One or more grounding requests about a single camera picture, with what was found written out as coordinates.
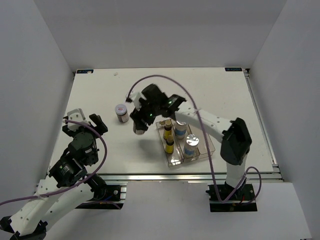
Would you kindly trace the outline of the yellow label sauce bottle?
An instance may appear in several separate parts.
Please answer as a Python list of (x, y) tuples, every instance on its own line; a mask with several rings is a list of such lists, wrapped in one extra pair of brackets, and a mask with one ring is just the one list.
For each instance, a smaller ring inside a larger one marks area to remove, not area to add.
[(170, 136), (171, 134), (172, 134), (172, 122), (170, 119), (167, 119), (164, 122), (163, 138), (167, 140), (168, 136)]

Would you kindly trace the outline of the blue label sesame shaker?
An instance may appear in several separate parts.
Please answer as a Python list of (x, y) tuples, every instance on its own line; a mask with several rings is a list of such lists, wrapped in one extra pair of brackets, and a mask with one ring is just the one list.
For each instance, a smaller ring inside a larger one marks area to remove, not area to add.
[(174, 133), (178, 139), (183, 139), (187, 132), (187, 124), (185, 122), (175, 122)]
[(198, 154), (198, 145), (200, 143), (199, 138), (195, 134), (189, 134), (185, 140), (183, 145), (183, 157), (185, 160), (190, 160), (192, 158), (196, 158), (199, 156)]

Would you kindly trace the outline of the brown spice jar white lid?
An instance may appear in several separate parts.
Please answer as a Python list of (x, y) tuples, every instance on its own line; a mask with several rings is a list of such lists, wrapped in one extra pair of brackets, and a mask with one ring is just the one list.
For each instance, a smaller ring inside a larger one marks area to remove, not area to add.
[(136, 135), (143, 135), (146, 131), (145, 130), (142, 130), (142, 129), (138, 129), (137, 128), (137, 125), (135, 123), (133, 123), (133, 132), (136, 134)]

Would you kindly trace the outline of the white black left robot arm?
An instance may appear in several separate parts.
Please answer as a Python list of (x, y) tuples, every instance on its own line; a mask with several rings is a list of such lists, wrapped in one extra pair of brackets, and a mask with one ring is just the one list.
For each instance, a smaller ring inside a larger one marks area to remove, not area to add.
[(99, 161), (97, 138), (108, 131), (101, 117), (89, 116), (80, 109), (67, 113), (62, 131), (72, 138), (60, 159), (40, 180), (35, 194), (12, 216), (0, 221), (1, 230), (11, 233), (13, 240), (42, 240), (61, 218), (89, 200), (102, 200), (107, 184), (86, 167)]

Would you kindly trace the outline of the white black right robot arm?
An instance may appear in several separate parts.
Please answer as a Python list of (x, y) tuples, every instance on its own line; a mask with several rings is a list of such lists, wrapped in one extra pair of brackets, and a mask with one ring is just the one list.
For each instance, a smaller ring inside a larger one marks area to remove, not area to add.
[(236, 200), (244, 193), (243, 177), (252, 138), (245, 121), (225, 119), (195, 108), (184, 97), (177, 94), (167, 96), (155, 84), (150, 84), (140, 92), (130, 91), (126, 102), (134, 104), (130, 117), (133, 132), (144, 134), (157, 116), (184, 122), (215, 138), (220, 144), (220, 156), (226, 162), (226, 195)]

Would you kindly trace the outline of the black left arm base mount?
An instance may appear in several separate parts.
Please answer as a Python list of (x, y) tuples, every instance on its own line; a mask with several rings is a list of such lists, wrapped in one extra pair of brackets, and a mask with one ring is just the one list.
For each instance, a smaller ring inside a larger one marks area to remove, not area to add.
[(107, 190), (102, 199), (92, 198), (76, 207), (85, 210), (121, 210), (127, 193), (126, 182), (107, 182)]

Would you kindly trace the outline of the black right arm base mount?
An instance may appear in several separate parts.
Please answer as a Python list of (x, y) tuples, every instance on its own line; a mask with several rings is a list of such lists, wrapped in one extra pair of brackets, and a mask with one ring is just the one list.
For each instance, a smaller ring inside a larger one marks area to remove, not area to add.
[(238, 189), (226, 203), (218, 200), (214, 185), (208, 185), (205, 191), (209, 197), (209, 207), (211, 213), (233, 213), (233, 212), (257, 212), (255, 192), (252, 184), (245, 184)]

